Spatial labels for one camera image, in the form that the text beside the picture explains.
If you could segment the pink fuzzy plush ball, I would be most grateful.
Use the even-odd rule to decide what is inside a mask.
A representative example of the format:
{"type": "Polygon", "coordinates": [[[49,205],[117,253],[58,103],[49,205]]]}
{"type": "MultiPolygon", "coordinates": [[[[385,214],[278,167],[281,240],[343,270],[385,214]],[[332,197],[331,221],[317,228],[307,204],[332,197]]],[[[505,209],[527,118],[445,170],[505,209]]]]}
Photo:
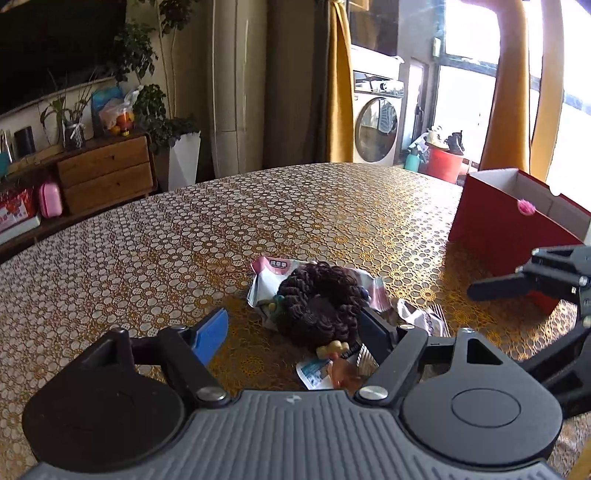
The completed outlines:
{"type": "Polygon", "coordinates": [[[525,199],[517,201],[517,209],[524,216],[533,216],[537,212],[535,205],[525,199]]]}

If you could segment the dark brown hair scrunchie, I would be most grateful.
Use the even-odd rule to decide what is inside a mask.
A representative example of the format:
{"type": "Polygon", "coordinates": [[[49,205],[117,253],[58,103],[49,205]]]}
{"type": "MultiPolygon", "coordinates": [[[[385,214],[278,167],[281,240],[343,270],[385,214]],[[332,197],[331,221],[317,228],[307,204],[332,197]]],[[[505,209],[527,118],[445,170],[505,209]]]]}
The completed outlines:
{"type": "Polygon", "coordinates": [[[352,344],[359,318],[369,306],[367,289],[345,268],[308,263],[290,273],[277,290],[276,328],[298,347],[310,350],[332,341],[352,344]]]}

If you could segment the pink white snack packet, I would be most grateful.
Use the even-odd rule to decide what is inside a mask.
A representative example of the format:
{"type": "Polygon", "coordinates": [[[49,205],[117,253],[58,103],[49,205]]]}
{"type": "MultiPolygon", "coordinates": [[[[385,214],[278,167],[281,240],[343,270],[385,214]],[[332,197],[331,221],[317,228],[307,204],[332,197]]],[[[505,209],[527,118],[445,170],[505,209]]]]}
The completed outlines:
{"type": "Polygon", "coordinates": [[[264,327],[294,344],[316,348],[356,341],[366,307],[391,324],[408,320],[432,335],[447,334],[443,320],[389,296],[384,281],[365,270],[266,256],[250,267],[254,277],[247,303],[262,314],[264,327]]]}

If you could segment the red cardboard box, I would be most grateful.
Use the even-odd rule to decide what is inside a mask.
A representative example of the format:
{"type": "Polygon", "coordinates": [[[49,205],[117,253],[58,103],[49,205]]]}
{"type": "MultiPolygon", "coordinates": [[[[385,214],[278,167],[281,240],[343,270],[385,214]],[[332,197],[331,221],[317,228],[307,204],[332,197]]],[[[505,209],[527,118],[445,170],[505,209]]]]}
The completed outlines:
{"type": "MultiPolygon", "coordinates": [[[[449,240],[481,260],[491,278],[502,277],[527,263],[535,248],[590,247],[590,212],[553,195],[546,184],[519,169],[484,170],[467,176],[449,240]],[[522,215],[519,199],[534,204],[536,214],[522,215]]],[[[538,292],[525,296],[547,314],[560,301],[538,292]]],[[[590,312],[590,293],[574,304],[579,312],[590,312]]]]}

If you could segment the lace patterned tablecloth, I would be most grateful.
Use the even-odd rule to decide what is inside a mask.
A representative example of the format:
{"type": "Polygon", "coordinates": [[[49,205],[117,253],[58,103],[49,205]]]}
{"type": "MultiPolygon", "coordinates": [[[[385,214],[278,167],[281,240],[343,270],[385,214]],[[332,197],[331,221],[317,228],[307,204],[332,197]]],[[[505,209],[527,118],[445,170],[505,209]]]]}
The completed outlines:
{"type": "Polygon", "coordinates": [[[247,306],[259,256],[321,260],[383,279],[393,299],[440,305],[523,360],[566,334],[576,309],[543,315],[525,298],[476,303],[486,273],[448,244],[460,187],[400,168],[284,167],[200,183],[92,217],[1,267],[1,475],[35,460],[21,428],[28,399],[106,330],[133,336],[190,325],[224,306],[228,339],[211,372],[231,392],[296,390],[301,351],[247,306]]]}

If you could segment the red bucket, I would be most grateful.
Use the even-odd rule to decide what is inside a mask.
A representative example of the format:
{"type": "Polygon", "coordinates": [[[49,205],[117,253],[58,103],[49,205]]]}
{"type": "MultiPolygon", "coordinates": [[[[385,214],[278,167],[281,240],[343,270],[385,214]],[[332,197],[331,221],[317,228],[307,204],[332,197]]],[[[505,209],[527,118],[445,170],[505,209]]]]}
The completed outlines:
{"type": "Polygon", "coordinates": [[[429,161],[426,167],[426,174],[448,183],[456,184],[464,157],[450,153],[434,145],[429,146],[428,152],[429,161]]]}

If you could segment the pink small case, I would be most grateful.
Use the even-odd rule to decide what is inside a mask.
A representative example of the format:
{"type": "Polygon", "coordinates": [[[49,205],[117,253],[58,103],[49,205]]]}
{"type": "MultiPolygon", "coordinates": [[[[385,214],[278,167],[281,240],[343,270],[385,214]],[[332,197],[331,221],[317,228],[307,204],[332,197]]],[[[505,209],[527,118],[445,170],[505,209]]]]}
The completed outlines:
{"type": "Polygon", "coordinates": [[[38,202],[41,215],[45,219],[59,217],[63,213],[60,188],[52,180],[45,181],[40,185],[38,202]]]}

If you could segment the bag of oranges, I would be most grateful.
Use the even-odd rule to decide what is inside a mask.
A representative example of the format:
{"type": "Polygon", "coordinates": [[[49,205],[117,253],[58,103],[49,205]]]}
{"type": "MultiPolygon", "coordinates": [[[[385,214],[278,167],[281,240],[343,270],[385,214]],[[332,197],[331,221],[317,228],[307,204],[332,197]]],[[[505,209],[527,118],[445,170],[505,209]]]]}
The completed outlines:
{"type": "Polygon", "coordinates": [[[123,95],[119,87],[98,110],[98,117],[104,134],[113,137],[127,137],[135,125],[133,111],[142,87],[139,86],[123,95]]]}

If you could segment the yellow curtain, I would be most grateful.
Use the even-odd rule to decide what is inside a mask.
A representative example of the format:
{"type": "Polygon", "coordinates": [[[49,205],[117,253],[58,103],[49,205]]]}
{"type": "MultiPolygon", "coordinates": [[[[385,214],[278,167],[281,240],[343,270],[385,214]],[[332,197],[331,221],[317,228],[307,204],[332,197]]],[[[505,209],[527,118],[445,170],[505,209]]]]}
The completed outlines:
{"type": "Polygon", "coordinates": [[[327,160],[353,163],[353,69],[345,1],[329,1],[327,160]]]}

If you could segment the black speaker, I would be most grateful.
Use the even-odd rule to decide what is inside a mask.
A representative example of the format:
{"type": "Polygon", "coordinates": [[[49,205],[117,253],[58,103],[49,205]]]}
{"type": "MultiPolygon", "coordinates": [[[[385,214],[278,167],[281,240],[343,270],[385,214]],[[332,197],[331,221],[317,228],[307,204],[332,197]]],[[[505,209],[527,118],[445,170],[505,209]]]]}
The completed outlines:
{"type": "Polygon", "coordinates": [[[26,126],[17,130],[13,135],[14,145],[19,159],[32,155],[36,152],[33,130],[26,126]]]}

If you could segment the glass vase with plant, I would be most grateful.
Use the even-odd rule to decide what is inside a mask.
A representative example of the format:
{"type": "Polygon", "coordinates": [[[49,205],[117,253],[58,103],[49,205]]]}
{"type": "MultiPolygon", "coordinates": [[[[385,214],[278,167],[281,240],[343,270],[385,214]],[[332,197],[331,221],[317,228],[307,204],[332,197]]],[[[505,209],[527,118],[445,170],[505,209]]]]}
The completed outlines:
{"type": "Polygon", "coordinates": [[[43,129],[46,129],[46,121],[50,117],[55,118],[58,127],[57,140],[66,151],[79,150],[85,146],[82,117],[91,102],[94,76],[95,72],[92,72],[89,81],[78,88],[78,94],[73,103],[68,103],[68,88],[65,88],[57,92],[39,114],[43,129]]]}

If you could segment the white washing machine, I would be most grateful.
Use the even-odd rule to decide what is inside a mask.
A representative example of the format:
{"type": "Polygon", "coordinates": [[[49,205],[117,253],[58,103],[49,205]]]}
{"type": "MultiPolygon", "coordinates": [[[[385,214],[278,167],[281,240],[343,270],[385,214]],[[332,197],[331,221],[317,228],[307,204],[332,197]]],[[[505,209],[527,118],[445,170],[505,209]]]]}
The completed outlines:
{"type": "Polygon", "coordinates": [[[404,60],[351,47],[353,69],[353,162],[393,166],[399,138],[404,60]]]}

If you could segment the tall potted plant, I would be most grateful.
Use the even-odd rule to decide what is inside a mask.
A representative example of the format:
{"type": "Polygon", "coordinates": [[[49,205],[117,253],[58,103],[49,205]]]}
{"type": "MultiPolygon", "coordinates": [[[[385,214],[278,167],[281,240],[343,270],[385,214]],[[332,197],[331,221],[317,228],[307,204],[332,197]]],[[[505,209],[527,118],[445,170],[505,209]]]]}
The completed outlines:
{"type": "Polygon", "coordinates": [[[127,94],[135,122],[148,136],[158,186],[163,191],[188,187],[197,179],[201,135],[192,117],[176,115],[177,92],[173,55],[162,61],[164,86],[149,83],[155,73],[158,55],[164,51],[163,39],[174,42],[174,35],[188,25],[193,13],[191,1],[151,1],[155,21],[135,19],[125,22],[115,36],[114,76],[117,81],[137,80],[127,94]]]}

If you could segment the black television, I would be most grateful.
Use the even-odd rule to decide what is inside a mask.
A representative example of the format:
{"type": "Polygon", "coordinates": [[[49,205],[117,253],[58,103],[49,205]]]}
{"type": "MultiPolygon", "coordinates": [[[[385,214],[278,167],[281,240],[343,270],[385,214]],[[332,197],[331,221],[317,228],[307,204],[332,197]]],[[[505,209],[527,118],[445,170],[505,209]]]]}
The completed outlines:
{"type": "Polygon", "coordinates": [[[110,75],[125,1],[3,1],[1,112],[110,75]]]}

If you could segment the beige standing air conditioner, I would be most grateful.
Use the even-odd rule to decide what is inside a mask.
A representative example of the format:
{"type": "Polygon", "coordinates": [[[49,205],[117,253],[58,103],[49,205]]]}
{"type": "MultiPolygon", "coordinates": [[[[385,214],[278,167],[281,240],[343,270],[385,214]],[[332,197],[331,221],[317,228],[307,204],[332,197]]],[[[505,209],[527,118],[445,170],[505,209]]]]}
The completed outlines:
{"type": "Polygon", "coordinates": [[[209,125],[216,177],[263,168],[267,3],[208,3],[209,125]]]}

